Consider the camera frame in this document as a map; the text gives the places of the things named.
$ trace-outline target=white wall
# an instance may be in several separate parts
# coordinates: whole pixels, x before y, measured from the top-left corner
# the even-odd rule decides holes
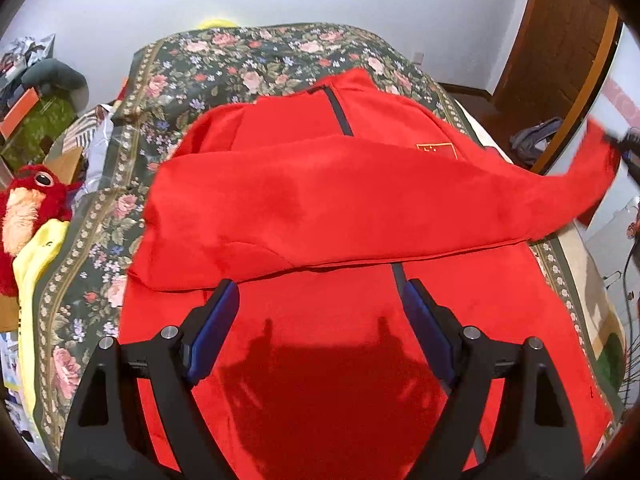
[[[486,89],[489,94],[494,93],[495,88],[500,82],[500,77],[502,76],[504,67],[507,65],[507,61],[509,60],[509,55],[511,54],[513,43],[516,41],[516,36],[518,35],[518,30],[520,29],[520,23],[522,22],[524,9],[526,7],[527,0],[514,0],[513,12],[511,13],[511,18],[509,20],[509,23],[507,24],[507,29],[505,30],[504,36],[502,38],[500,50],[498,51],[494,66],[489,76],[489,81],[486,85]]]
[[[439,81],[487,88],[502,42],[513,35],[514,1],[27,0],[0,44],[55,32],[54,55],[86,76],[90,105],[113,99],[136,50],[208,18],[356,25],[408,57],[424,52],[425,71]]]
[[[640,105],[640,48],[638,48],[633,35],[626,27],[622,31],[620,44],[609,69],[609,76],[625,91],[636,106]],[[628,129],[628,124],[624,117],[603,95],[598,95],[589,111],[589,115],[620,136],[624,135]],[[558,160],[553,164],[549,174],[564,173],[567,170],[584,135],[584,127],[585,125],[580,128],[578,134],[564,149]],[[615,213],[624,209],[629,200],[638,194],[640,194],[640,189],[628,176],[626,166],[621,164],[613,185],[602,200],[588,229],[583,233],[583,238],[588,240],[595,232],[604,227]]]

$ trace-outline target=green box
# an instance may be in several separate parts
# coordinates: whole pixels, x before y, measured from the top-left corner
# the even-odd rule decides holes
[[[14,172],[26,164],[40,164],[53,141],[75,120],[66,92],[41,97],[0,148],[0,155]]]

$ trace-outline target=red jacket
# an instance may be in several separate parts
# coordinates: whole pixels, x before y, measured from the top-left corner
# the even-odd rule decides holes
[[[400,478],[446,402],[399,299],[403,280],[420,278],[461,323],[545,342],[587,460],[611,414],[526,240],[593,205],[617,166],[590,124],[565,176],[521,170],[379,92],[364,70],[216,108],[152,185],[121,341],[179,324],[222,277],[243,282],[216,366],[194,390],[238,476]],[[172,463],[150,396],[154,444]]]

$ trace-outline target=stuffed toy eye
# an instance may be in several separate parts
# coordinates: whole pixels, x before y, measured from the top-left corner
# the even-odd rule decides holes
[[[42,187],[51,187],[53,186],[53,179],[49,173],[45,173],[44,171],[39,171],[36,173],[35,177],[36,184]]]

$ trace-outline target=white sheet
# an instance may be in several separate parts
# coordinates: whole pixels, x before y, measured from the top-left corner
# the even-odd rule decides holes
[[[500,154],[502,155],[502,158],[504,160],[506,160],[507,162],[510,162],[511,164],[513,163],[511,161],[511,159],[507,156],[506,153],[504,153],[504,151],[500,148],[500,146],[498,146],[495,143],[495,140],[492,139],[491,135],[489,135],[489,132],[487,130],[485,130],[482,127],[482,124],[480,124],[475,117],[473,117],[473,115],[471,115],[469,112],[467,112],[465,110],[465,107],[463,107],[463,105],[460,104],[460,102],[456,101],[459,105],[460,108],[462,108],[462,111],[465,113],[465,116],[467,118],[467,120],[471,123],[471,127],[474,129],[476,136],[478,136],[478,140],[480,140],[480,143],[483,146],[491,146],[492,148],[495,148],[496,150],[498,150],[500,152]]]

